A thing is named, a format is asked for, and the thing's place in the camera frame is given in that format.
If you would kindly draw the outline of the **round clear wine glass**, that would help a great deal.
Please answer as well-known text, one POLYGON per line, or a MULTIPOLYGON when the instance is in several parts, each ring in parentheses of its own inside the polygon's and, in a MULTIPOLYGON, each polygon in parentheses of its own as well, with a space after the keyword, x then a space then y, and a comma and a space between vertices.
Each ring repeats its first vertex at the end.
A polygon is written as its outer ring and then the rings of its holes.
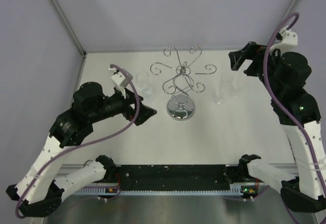
POLYGON ((144 100, 149 103, 152 102, 154 100, 153 83, 149 73, 146 71, 138 72, 135 76, 135 81, 144 100))

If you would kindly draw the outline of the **ribbed clear flute glass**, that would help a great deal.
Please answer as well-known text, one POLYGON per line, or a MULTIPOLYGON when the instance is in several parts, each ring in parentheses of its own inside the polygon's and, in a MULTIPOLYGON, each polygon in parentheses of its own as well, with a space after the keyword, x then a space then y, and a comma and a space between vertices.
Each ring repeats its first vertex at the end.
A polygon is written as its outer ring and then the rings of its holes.
POLYGON ((234 94, 233 94, 234 98, 239 98, 242 95, 244 86, 245 86, 244 79, 245 79, 244 75, 241 75, 236 79, 235 87, 234 87, 234 94))

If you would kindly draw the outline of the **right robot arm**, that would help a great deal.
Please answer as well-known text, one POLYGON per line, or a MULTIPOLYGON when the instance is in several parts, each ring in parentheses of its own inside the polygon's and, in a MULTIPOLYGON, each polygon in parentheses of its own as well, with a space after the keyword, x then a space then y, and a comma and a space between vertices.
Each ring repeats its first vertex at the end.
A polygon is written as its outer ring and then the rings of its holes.
POLYGON ((271 105, 290 142, 298 175, 286 173, 255 154, 243 155, 237 169, 244 181, 257 178, 267 183, 293 212, 325 210, 321 115, 315 98, 304 89, 311 72, 308 60, 300 53, 276 48, 268 55, 268 81, 278 100, 271 105))

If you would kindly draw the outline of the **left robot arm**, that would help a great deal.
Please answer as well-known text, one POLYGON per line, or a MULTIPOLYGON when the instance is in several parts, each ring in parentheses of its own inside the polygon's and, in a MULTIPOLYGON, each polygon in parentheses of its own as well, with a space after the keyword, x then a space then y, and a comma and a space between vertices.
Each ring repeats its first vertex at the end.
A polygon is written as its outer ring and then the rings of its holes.
POLYGON ((143 98, 117 89, 106 96, 97 82, 83 84, 74 94, 70 109, 60 114, 52 125, 45 145, 26 176, 8 186, 6 193, 17 202, 15 213, 20 219, 47 217, 81 188, 116 177, 116 165, 110 157, 98 156, 88 166, 64 177, 56 177, 69 154, 87 145, 84 139, 93 132, 93 124, 122 115, 132 124, 142 125, 157 111, 142 103, 143 98))

